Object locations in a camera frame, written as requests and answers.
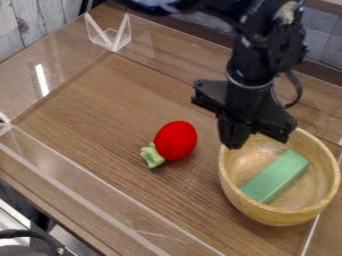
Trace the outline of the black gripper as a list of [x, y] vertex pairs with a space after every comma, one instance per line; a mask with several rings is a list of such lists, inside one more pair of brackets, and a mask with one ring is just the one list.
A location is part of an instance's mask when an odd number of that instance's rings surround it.
[[192, 88], [192, 103], [216, 115], [219, 139], [228, 149], [240, 149], [255, 133], [287, 142], [298, 122], [275, 102], [271, 85], [242, 87], [231, 81], [195, 80]]

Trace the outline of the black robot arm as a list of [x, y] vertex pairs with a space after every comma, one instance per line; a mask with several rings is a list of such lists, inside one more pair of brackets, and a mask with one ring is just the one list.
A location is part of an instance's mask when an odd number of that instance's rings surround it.
[[235, 30], [226, 79], [195, 80], [192, 103], [216, 115], [220, 143], [239, 149], [252, 134], [284, 143], [298, 127], [287, 109], [303, 88], [292, 73], [308, 52], [304, 0], [224, 0], [214, 15]]

